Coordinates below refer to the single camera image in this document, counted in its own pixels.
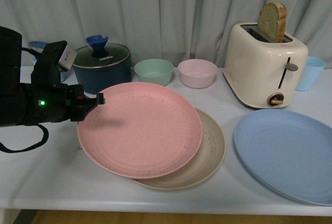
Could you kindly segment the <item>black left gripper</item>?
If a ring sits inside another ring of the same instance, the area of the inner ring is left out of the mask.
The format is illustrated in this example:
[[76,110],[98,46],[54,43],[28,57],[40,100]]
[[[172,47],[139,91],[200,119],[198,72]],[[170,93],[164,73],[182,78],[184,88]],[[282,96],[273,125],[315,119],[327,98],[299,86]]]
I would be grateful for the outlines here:
[[25,123],[82,121],[98,105],[105,104],[103,93],[87,98],[82,85],[69,86],[61,82],[57,64],[66,45],[66,41],[49,43],[41,53],[24,49],[37,59],[31,83],[24,85],[27,90]]

